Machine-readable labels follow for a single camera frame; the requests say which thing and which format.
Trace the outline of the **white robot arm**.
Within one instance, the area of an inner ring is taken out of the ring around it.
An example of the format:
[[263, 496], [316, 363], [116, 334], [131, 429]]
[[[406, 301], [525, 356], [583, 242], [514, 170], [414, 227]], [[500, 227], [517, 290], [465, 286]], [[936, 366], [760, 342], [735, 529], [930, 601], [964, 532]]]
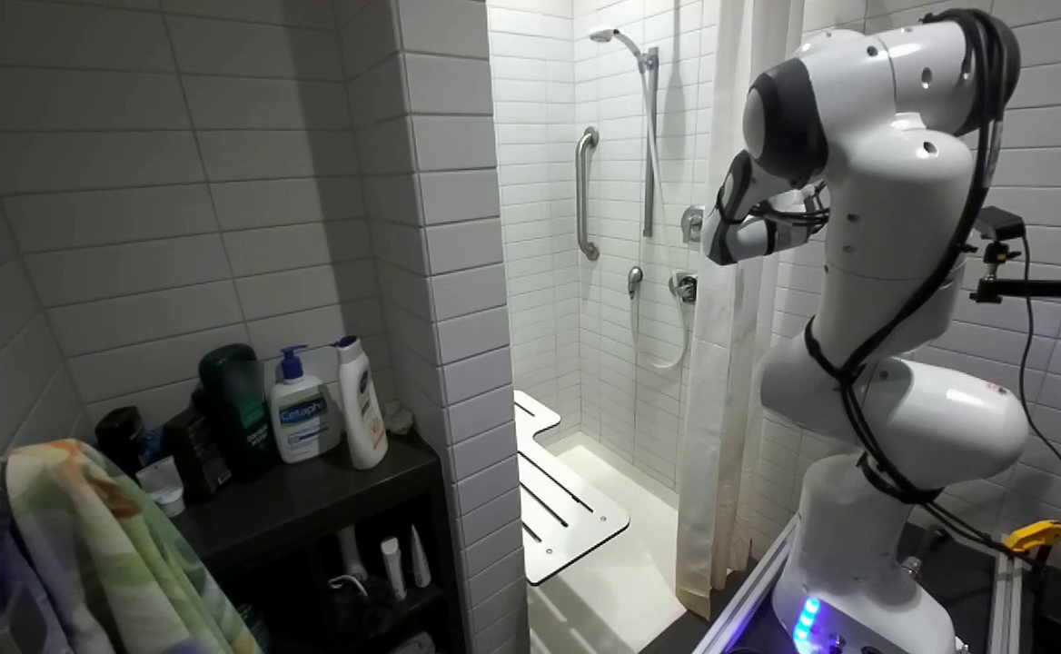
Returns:
[[911, 353], [950, 326], [1016, 72], [1013, 32], [951, 6], [887, 32], [829, 29], [749, 85], [709, 257], [824, 242], [821, 301], [763, 356], [760, 400], [843, 444], [802, 477], [774, 583], [790, 633], [956, 638], [898, 536], [946, 486], [1012, 467], [1030, 418], [1012, 388]]

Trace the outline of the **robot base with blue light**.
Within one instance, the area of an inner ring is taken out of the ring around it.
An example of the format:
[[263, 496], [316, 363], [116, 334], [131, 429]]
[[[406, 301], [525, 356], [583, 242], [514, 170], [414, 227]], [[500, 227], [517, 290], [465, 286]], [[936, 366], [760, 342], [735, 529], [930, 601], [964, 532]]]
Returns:
[[968, 654], [950, 607], [900, 560], [906, 524], [797, 517], [694, 654]]

